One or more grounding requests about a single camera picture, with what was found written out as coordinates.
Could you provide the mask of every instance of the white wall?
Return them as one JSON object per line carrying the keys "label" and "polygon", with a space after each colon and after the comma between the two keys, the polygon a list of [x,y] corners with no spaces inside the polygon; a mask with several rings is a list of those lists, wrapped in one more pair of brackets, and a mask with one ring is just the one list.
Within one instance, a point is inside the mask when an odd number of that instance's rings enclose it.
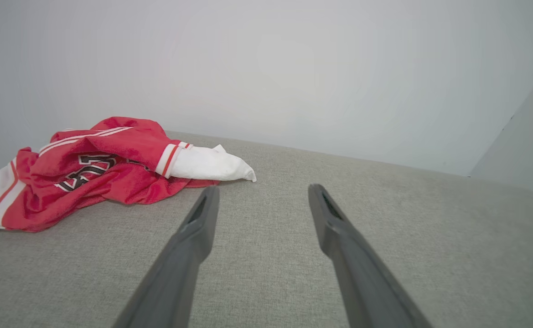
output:
{"label": "white wall", "polygon": [[533,190],[533,91],[471,176]]}
{"label": "white wall", "polygon": [[0,0],[0,166],[108,116],[469,174],[533,88],[533,0]]}

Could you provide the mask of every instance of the sleeve cuff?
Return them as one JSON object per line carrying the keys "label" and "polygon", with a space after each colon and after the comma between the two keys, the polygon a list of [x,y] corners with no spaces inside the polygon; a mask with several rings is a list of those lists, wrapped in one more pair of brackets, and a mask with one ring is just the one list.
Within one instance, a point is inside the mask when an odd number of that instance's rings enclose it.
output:
{"label": "sleeve cuff", "polygon": [[181,144],[173,145],[172,143],[169,143],[165,147],[163,154],[159,158],[159,163],[156,166],[155,172],[164,176],[166,179],[168,179],[171,176],[171,170],[173,169],[175,160],[177,160],[177,156],[179,155],[179,152],[181,151],[180,146]]}

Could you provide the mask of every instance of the white towel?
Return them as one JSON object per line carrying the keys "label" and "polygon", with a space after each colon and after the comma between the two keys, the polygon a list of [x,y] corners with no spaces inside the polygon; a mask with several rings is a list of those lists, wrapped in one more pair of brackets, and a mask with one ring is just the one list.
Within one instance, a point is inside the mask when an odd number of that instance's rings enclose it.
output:
{"label": "white towel", "polygon": [[228,154],[222,145],[213,149],[181,149],[171,170],[171,176],[220,181],[246,179],[256,182],[254,170],[241,158]]}

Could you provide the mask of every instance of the black plastic tool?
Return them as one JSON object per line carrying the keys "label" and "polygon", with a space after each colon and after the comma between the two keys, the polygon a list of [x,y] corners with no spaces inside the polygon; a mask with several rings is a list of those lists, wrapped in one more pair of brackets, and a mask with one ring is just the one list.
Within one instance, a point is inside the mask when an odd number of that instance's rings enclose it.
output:
{"label": "black plastic tool", "polygon": [[208,187],[160,252],[115,328],[187,327],[200,264],[210,254],[220,194]]}
{"label": "black plastic tool", "polygon": [[309,204],[321,250],[333,261],[350,326],[431,327],[322,185],[309,186]]}

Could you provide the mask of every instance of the gray fabric surface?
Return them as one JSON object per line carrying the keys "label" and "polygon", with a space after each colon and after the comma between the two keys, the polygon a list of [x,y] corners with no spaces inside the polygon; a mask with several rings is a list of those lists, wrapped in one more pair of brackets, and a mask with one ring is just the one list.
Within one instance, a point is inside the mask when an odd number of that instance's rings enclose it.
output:
{"label": "gray fabric surface", "polygon": [[[170,133],[225,149],[258,182],[220,185],[190,327],[347,327],[306,197],[322,183],[436,327],[533,327],[533,193],[296,149]],[[197,199],[79,210],[0,231],[0,328],[107,327]]]}

